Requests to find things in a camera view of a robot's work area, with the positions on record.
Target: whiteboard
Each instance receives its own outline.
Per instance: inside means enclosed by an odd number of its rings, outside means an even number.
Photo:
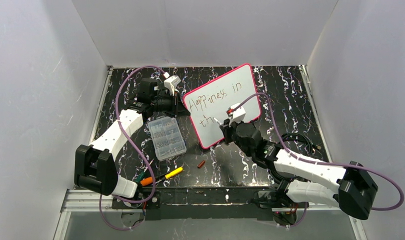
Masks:
[[[202,148],[208,149],[223,139],[223,133],[214,118],[223,123],[228,118],[226,111],[230,106],[241,103],[256,92],[253,70],[246,63],[183,96],[183,103],[190,112]],[[262,114],[258,96],[250,99],[243,107],[246,123],[258,119]]]

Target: robotic arm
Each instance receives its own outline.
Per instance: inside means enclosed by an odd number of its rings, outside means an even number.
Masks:
[[[261,208],[274,208],[311,202],[339,207],[360,220],[368,219],[378,186],[367,171],[311,164],[291,157],[280,143],[263,139],[252,122],[242,121],[245,116],[242,106],[231,111],[238,105],[229,108],[228,119],[218,121],[226,143],[234,142],[259,167],[268,169],[278,184],[275,190],[258,192],[253,203]],[[350,164],[361,166],[354,161]]]
[[[135,97],[130,97],[120,121],[131,136],[154,112],[163,112],[169,117],[189,116],[176,86],[181,79],[168,77],[163,85],[160,80],[143,78]],[[114,160],[127,139],[116,120],[90,145],[80,145],[75,154],[74,184],[78,187],[108,195],[132,198],[138,184],[117,174]]]

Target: clear plastic box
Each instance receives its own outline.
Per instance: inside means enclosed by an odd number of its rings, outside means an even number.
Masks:
[[[163,161],[187,152],[176,118],[165,116],[150,121],[148,122],[148,129],[158,160]]]

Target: marble tabletop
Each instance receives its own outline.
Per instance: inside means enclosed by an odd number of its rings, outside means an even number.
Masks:
[[[178,75],[182,79],[177,87],[181,94],[185,94],[232,69],[233,67],[230,66],[163,68],[170,75]],[[95,139],[101,136],[116,120],[114,106],[116,93],[122,81],[132,70],[133,68],[113,69],[94,136]],[[252,70],[258,92],[266,93],[272,100],[279,132],[281,134],[298,132],[306,135],[314,144],[322,147],[321,150],[314,153],[313,157],[328,161],[298,66],[253,66]],[[153,68],[143,69],[132,77],[123,89],[124,94],[120,96],[119,107],[125,106],[128,95],[136,91],[142,78],[159,79],[159,77],[160,73]],[[267,104],[263,100],[261,100],[261,104],[262,114],[255,125],[261,131],[263,138],[277,142],[279,137],[273,129],[271,117],[267,112]],[[156,113],[149,121],[162,115],[162,113]],[[177,122],[185,140],[187,151],[185,154],[170,160],[161,162],[157,160],[147,124],[131,137],[136,143],[139,143],[138,147],[142,149],[150,161],[154,159],[151,166],[156,176],[170,172],[177,167],[183,167],[182,173],[170,180],[160,182],[158,187],[262,187],[270,186],[273,183],[268,171],[258,167],[233,143],[226,145],[221,142],[210,149],[202,149],[199,146],[190,118],[188,116],[178,117]],[[295,142],[287,142],[287,144],[292,150],[307,154],[303,144]],[[202,160],[206,161],[205,165],[202,168],[197,168]],[[119,174],[129,180],[135,179],[145,168],[145,164],[130,143],[124,145],[117,155],[115,164]]]

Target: white wall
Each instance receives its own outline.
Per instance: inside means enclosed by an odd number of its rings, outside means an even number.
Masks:
[[[0,0],[0,239],[52,239],[107,68],[70,0]]]
[[[337,0],[73,0],[107,65],[306,64]]]
[[[308,74],[333,160],[376,169],[405,192],[405,0],[338,1]],[[395,204],[397,191],[375,180],[374,205]],[[405,240],[405,202],[363,226],[370,240]]]

